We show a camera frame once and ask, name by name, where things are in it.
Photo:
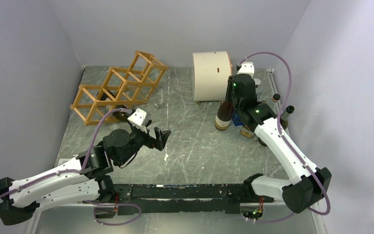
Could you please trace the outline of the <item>dark bottle gold cap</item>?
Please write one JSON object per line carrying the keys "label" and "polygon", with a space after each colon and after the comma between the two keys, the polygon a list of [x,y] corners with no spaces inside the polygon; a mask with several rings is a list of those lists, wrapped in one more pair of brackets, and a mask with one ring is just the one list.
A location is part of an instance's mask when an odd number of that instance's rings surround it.
{"label": "dark bottle gold cap", "polygon": [[233,103],[231,101],[224,101],[216,114],[214,126],[219,131],[226,130],[231,121],[233,115]]}

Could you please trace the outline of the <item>blue square glass bottle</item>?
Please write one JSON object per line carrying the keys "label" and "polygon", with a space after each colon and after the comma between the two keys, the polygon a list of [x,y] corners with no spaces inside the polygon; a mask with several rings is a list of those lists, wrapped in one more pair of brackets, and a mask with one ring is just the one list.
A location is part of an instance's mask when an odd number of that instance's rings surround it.
{"label": "blue square glass bottle", "polygon": [[250,114],[247,109],[256,106],[258,96],[256,89],[261,84],[257,78],[251,78],[247,74],[240,74],[233,77],[233,117],[236,126],[248,125],[251,123]]}

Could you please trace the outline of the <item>dark bottle black cap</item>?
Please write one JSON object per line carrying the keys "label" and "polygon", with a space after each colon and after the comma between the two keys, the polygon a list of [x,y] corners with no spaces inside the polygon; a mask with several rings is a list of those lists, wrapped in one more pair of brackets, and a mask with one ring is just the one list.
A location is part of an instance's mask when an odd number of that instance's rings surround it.
{"label": "dark bottle black cap", "polygon": [[[112,101],[113,99],[115,99],[115,94],[108,90],[108,93],[113,96],[113,98],[110,98],[105,92],[103,92],[102,96],[101,96],[101,101]],[[101,106],[99,107],[99,110],[102,114],[106,114],[109,109],[110,109],[110,105],[107,105],[107,106]],[[127,107],[125,105],[116,105],[114,106],[114,109],[120,109],[120,108],[124,108],[124,109],[127,109]],[[127,118],[130,116],[129,113],[127,112],[114,112],[112,113],[109,118],[115,118],[117,121],[119,122],[127,122]]]}

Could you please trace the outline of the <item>clear glass bottle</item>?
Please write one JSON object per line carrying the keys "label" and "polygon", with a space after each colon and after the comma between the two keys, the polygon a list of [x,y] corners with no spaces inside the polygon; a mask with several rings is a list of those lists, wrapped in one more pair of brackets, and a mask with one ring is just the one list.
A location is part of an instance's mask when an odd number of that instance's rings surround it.
{"label": "clear glass bottle", "polygon": [[272,100],[273,100],[274,102],[278,102],[278,101],[280,100],[280,98],[281,98],[280,94],[274,94],[274,95],[272,96]]}

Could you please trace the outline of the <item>dark green wine bottle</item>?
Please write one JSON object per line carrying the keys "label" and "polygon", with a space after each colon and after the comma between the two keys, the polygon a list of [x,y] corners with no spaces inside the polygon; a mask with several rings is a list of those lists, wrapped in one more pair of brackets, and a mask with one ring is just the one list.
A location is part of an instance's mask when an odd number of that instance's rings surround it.
{"label": "dark green wine bottle", "polygon": [[280,116],[280,124],[284,130],[288,128],[289,125],[289,117],[291,114],[293,114],[295,111],[295,107],[293,105],[289,105],[286,107],[286,109],[283,111],[283,113]]}

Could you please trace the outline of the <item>clear bottle dark cap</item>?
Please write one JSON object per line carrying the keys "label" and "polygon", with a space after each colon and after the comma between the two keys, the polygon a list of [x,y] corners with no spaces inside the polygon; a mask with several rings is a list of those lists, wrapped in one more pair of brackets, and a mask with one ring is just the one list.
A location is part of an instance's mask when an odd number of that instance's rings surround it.
{"label": "clear bottle dark cap", "polygon": [[242,125],[239,133],[246,138],[253,138],[255,135],[246,125]]}

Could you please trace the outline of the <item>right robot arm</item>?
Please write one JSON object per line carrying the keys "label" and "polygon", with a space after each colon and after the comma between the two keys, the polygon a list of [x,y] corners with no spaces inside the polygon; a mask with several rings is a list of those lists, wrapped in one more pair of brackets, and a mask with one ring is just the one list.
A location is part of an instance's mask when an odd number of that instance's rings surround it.
{"label": "right robot arm", "polygon": [[287,180],[252,176],[243,189],[247,201],[270,197],[283,201],[289,210],[299,214],[321,199],[328,199],[331,172],[309,160],[282,128],[278,115],[268,104],[258,101],[250,75],[229,76],[226,100],[233,103],[240,121],[272,151],[288,176]]}

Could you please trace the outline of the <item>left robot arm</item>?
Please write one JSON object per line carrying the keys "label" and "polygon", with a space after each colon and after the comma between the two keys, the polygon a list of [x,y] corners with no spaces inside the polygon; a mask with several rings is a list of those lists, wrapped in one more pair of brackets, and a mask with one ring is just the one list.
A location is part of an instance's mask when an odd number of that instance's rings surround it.
{"label": "left robot arm", "polygon": [[146,146],[163,150],[171,131],[154,128],[155,136],[136,127],[131,131],[116,129],[95,146],[86,161],[86,152],[39,175],[0,180],[0,219],[10,226],[30,219],[34,213],[78,201],[108,203],[116,195],[108,175],[113,167],[124,168]]}

